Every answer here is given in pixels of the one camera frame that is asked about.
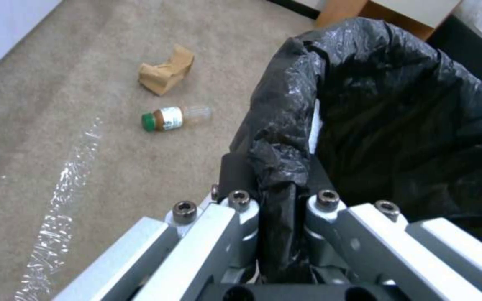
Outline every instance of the clear plastic bottle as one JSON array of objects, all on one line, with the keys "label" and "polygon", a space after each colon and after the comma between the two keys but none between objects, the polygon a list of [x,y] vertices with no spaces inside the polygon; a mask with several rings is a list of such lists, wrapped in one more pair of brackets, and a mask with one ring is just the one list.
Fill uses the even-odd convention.
[{"label": "clear plastic bottle", "polygon": [[142,115],[142,127],[147,132],[168,131],[186,124],[195,124],[211,119],[211,108],[196,105],[193,107],[169,107]]}]

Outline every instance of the green bottle cap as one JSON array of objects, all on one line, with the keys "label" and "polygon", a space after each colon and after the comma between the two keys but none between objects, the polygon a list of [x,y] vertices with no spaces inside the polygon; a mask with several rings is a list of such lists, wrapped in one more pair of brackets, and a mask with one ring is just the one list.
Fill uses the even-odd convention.
[{"label": "green bottle cap", "polygon": [[141,122],[147,132],[155,131],[155,116],[152,113],[142,114]]}]

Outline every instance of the brown paper bag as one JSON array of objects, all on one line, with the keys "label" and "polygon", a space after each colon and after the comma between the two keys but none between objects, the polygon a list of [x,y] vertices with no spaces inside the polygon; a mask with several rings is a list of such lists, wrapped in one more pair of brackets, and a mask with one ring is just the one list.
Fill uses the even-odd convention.
[{"label": "brown paper bag", "polygon": [[161,65],[150,66],[142,63],[139,68],[139,82],[155,94],[161,96],[182,80],[191,70],[195,54],[178,44],[174,53]]}]

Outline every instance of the trash bin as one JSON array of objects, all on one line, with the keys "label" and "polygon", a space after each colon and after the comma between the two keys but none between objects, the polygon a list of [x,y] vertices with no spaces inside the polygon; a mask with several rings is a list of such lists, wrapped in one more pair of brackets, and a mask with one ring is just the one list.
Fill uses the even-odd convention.
[{"label": "trash bin", "polygon": [[256,172],[264,281],[311,282],[298,196],[318,130],[312,151],[347,205],[391,200],[482,240],[482,82],[398,27],[348,19],[283,44],[230,146]]}]

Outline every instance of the beige carpet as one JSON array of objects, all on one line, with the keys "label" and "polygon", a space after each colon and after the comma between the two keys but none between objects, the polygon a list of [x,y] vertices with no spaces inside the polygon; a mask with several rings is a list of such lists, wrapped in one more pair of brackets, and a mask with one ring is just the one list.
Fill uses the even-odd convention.
[{"label": "beige carpet", "polygon": [[[90,172],[86,185],[67,192],[71,236],[46,276],[51,295],[140,217],[202,200],[273,53],[311,28],[265,0],[65,0],[0,63],[0,300],[22,288],[61,173],[96,118],[101,137],[80,170]],[[174,43],[191,49],[195,64],[156,97],[137,70],[165,61]],[[212,122],[141,128],[143,112],[193,104],[212,107]]]}]

